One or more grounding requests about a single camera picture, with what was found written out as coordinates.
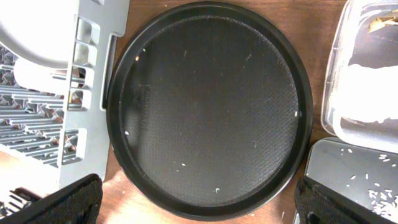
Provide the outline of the white tissue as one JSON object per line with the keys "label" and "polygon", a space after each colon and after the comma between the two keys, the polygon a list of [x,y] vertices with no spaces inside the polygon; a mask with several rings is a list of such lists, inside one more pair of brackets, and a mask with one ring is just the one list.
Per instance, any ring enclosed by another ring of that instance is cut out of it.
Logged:
{"label": "white tissue", "polygon": [[397,66],[348,66],[332,94],[335,112],[364,123],[397,119]]}

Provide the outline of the food scraps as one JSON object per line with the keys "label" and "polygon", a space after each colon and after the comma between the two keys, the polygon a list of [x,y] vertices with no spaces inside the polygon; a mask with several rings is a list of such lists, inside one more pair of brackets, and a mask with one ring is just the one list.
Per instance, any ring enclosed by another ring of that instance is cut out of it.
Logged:
{"label": "food scraps", "polygon": [[371,212],[397,222],[397,155],[344,147],[340,193]]}

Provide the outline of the grey round plate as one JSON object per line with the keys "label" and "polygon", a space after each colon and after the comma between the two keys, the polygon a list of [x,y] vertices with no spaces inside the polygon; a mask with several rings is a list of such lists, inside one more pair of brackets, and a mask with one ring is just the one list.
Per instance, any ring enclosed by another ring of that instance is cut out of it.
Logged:
{"label": "grey round plate", "polygon": [[72,0],[1,0],[1,44],[30,62],[66,68],[78,8]]}

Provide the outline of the brown snack wrapper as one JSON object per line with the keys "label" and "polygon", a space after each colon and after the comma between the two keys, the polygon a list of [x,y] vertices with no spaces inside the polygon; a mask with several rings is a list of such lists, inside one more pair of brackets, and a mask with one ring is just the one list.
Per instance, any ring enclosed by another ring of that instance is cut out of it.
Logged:
{"label": "brown snack wrapper", "polygon": [[388,12],[387,14],[377,17],[369,24],[369,33],[376,30],[382,29],[386,26],[396,26],[397,25],[397,10]]}

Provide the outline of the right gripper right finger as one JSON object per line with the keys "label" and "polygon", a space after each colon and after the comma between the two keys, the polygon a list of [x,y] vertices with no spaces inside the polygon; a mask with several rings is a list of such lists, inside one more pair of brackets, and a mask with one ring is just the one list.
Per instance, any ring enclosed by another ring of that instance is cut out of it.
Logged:
{"label": "right gripper right finger", "polygon": [[325,185],[309,178],[295,188],[297,223],[394,223],[340,193],[340,184]]}

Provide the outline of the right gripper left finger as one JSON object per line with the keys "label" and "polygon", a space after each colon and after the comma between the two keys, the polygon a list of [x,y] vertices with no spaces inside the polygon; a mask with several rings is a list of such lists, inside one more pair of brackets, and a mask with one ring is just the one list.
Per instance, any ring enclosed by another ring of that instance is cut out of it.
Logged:
{"label": "right gripper left finger", "polygon": [[1,198],[1,223],[96,223],[102,198],[102,180],[96,174],[44,198],[17,188]]}

